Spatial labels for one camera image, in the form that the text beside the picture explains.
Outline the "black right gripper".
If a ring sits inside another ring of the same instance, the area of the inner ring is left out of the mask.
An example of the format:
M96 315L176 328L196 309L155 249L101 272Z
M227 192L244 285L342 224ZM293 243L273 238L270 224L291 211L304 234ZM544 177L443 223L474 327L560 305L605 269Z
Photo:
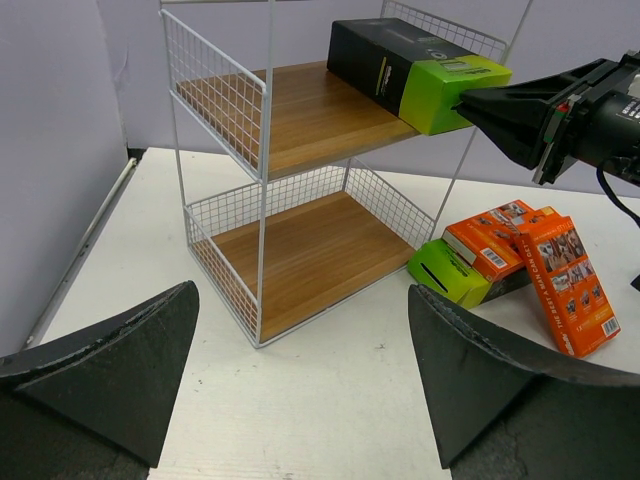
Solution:
M581 161L639 184L639 54L523 83L466 90L458 113L512 162L553 183Z

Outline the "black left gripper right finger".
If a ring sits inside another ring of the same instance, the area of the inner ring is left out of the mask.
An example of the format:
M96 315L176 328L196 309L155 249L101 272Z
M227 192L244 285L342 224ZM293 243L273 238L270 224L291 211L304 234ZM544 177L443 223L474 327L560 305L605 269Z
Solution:
M408 320L441 466L455 479L635 479L639 377L553 351L434 290Z

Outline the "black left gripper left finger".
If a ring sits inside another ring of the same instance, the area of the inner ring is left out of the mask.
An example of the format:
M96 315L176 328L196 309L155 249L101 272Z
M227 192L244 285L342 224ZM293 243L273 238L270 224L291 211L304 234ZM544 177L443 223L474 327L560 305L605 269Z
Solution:
M159 464L200 297L179 283L1 359L4 479L145 479Z

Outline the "orange Gillette cartridge box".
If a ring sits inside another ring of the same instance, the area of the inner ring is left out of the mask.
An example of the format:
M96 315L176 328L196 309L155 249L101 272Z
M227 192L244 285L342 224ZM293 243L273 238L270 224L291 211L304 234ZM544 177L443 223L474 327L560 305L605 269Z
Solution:
M442 239L488 282L495 283L524 267L516 237L559 216L551 206L534 210L515 200L447 226Z

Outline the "green black Gillette Labs box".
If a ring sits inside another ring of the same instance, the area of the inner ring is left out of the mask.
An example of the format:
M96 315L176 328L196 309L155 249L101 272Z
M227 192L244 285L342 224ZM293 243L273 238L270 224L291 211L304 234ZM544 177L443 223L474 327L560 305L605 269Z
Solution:
M468 89L505 86L512 71L398 18L336 20L327 69L421 134L469 127L454 106Z
M531 284L524 268L502 280L489 282L441 239L432 240L418 249L408 261L407 269L416 282L466 309Z

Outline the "orange Gillette Fusion5 box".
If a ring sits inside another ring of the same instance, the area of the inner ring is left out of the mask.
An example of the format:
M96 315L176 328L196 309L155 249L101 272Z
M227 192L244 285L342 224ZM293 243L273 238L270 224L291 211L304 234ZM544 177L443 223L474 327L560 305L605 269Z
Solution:
M584 358L615 338L620 324L571 217L541 209L516 218L514 227L557 348Z

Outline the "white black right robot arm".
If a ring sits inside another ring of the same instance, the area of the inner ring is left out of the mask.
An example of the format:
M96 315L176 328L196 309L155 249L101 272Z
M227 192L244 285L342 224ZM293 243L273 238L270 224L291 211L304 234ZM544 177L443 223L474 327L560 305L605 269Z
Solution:
M607 181L639 183L639 54L601 58L553 76L469 89L454 111L512 162L554 183L576 162L592 166L609 200L633 221Z

